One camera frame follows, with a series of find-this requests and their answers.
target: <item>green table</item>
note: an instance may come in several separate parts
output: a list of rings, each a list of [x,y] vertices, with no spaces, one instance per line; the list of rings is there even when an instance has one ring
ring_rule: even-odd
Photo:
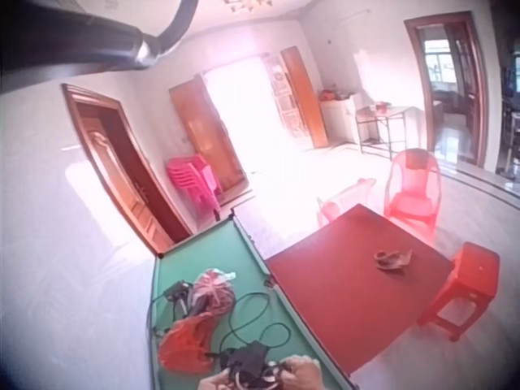
[[[272,349],[268,355],[269,360],[279,361],[293,354],[309,355],[322,363],[323,381],[327,389],[355,388],[323,352],[278,286],[265,287],[269,271],[243,228],[233,216],[191,237],[172,251],[165,253],[163,259],[158,260],[154,272],[153,297],[160,295],[178,280],[193,282],[208,268],[236,273],[232,284],[237,298],[253,292],[271,294],[271,304],[267,312],[258,321],[239,331],[243,339],[257,340],[267,325],[282,322],[291,329],[291,339],[285,346]],[[234,327],[246,323],[262,310],[265,300],[258,298],[255,301],[256,299],[252,298],[248,304],[237,306],[233,315]],[[165,299],[159,299],[152,309],[151,316],[152,324],[156,325],[158,329],[170,327],[171,303]],[[228,321],[225,318],[213,337],[212,349],[215,352],[218,351],[220,341],[228,331]],[[158,341],[154,336],[150,337],[156,390],[196,389],[201,377],[174,374],[164,370],[158,364]],[[275,345],[285,337],[286,333],[283,328],[274,327],[265,335],[263,342]],[[223,347],[238,348],[242,345],[234,336],[229,336]]]

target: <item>ceiling light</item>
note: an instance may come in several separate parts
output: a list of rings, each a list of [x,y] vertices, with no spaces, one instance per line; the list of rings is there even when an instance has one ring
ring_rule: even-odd
[[[264,4],[271,6],[273,5],[272,0],[222,0],[226,4],[233,14],[242,11],[253,12],[256,7]]]

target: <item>person's hand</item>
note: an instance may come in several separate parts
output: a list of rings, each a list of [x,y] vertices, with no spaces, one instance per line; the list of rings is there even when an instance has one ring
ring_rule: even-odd
[[[308,356],[291,356],[282,363],[291,369],[282,370],[280,374],[284,390],[323,390],[322,370],[317,360]]]
[[[228,390],[229,384],[229,369],[226,369],[220,374],[201,380],[197,390]]]

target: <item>stool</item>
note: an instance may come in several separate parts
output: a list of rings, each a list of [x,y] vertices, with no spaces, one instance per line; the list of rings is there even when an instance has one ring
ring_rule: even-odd
[[[453,259],[455,269],[434,302],[418,320],[419,325],[436,323],[451,333],[450,340],[458,341],[461,334],[479,319],[496,295],[500,257],[482,246],[464,243]],[[454,298],[475,303],[473,314],[460,326],[441,318],[438,313]]]

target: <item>pink plastic chair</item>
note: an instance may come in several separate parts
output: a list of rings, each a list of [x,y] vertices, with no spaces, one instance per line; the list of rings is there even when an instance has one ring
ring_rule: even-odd
[[[384,215],[423,221],[433,231],[439,208],[440,169],[436,158],[424,149],[397,154],[384,194]]]
[[[219,219],[220,204],[216,194],[222,189],[202,156],[172,158],[167,163],[167,173],[173,185],[188,192],[199,214],[210,207]]]
[[[318,198],[319,226],[323,227],[332,222],[358,203],[366,204],[368,194],[374,185],[375,179],[360,179],[355,185],[344,189],[326,201]]]

